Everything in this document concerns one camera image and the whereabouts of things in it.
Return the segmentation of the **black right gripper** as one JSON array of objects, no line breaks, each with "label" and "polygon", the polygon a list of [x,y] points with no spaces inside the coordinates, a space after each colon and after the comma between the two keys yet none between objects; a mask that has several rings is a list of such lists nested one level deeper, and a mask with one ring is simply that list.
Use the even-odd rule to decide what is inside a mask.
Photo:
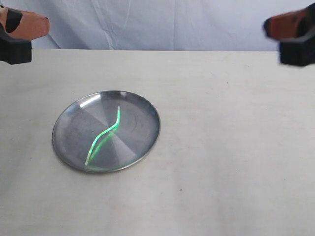
[{"label": "black right gripper", "polygon": [[286,39],[279,43],[280,63],[305,67],[315,63],[315,33],[308,32],[314,26],[315,7],[308,6],[266,19],[263,30],[268,38]]}]

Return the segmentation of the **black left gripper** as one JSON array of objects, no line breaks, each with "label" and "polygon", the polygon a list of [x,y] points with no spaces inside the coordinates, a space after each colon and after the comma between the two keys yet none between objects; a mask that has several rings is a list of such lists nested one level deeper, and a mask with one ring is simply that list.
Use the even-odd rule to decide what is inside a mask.
[{"label": "black left gripper", "polygon": [[1,6],[0,60],[11,65],[31,62],[32,43],[27,39],[44,37],[49,30],[46,16]]}]

